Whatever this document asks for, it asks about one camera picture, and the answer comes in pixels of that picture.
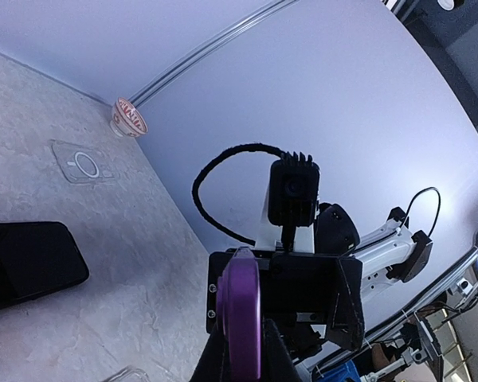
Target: small bowl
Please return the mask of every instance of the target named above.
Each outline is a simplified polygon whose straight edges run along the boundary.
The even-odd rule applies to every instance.
[[[110,128],[120,137],[139,137],[148,132],[142,116],[127,99],[119,98],[113,104]]]

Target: black bracket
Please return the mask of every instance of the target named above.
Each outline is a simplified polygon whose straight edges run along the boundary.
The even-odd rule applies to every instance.
[[[407,214],[404,212],[403,209],[400,207],[395,207],[390,211],[390,215],[388,216],[388,219],[394,219],[395,221],[402,222],[406,218]],[[409,228],[409,217],[407,218],[406,222],[404,223],[406,228]]]
[[[320,204],[315,219],[315,253],[346,255],[359,244],[359,234],[352,219],[339,205]]]
[[[308,324],[327,324],[325,340],[343,349],[361,347],[361,261],[349,256],[253,253],[260,268],[262,314],[279,326],[292,357],[304,359],[320,351],[324,340],[309,331]],[[232,256],[232,252],[214,252],[209,257],[208,312],[216,311],[217,279]],[[308,320],[298,318],[298,313],[306,314]],[[208,315],[208,333],[215,323],[215,316]]]
[[[386,275],[388,279],[399,279],[407,283],[423,271],[429,262],[433,241],[423,231],[416,232],[412,239],[416,243],[413,253],[403,263],[391,267]]]

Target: transparent plastic piece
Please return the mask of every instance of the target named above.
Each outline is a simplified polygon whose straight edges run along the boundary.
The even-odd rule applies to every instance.
[[[62,141],[51,143],[57,163],[71,183],[97,183],[118,177],[99,150]]]
[[[151,380],[141,368],[127,366],[103,382],[151,382]]]

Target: blue part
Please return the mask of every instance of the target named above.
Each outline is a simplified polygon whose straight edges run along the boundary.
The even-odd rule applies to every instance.
[[[318,382],[361,382],[359,379],[358,370],[353,361],[348,361],[345,364],[340,365],[338,368],[333,368],[329,372],[326,372],[324,376],[318,379]]]

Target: metal frame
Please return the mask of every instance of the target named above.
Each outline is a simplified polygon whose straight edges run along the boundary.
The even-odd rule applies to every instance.
[[[278,0],[260,8],[257,12],[250,14],[248,17],[240,20],[238,23],[225,29],[206,43],[198,46],[187,56],[176,62],[155,80],[149,83],[145,88],[130,98],[130,102],[136,107],[143,106],[149,99],[159,93],[168,84],[181,76],[185,71],[197,64],[203,58],[209,56],[215,50],[223,45],[231,42],[234,38],[254,27],[259,22],[265,20],[269,16],[282,10],[286,6],[291,5],[297,0]]]
[[[411,314],[422,307],[427,306],[439,297],[441,293],[453,287],[453,285],[462,278],[467,269],[471,267],[477,259],[478,246],[474,246],[460,260],[452,265],[438,280],[428,286],[416,298],[407,304],[399,313],[369,330],[366,333],[363,348],[365,349],[366,347],[369,347],[370,343],[390,338],[395,335]],[[321,373],[337,364],[348,361],[354,355],[355,353],[346,350],[338,350],[315,364],[306,364],[305,366],[309,370],[315,369],[315,372]]]

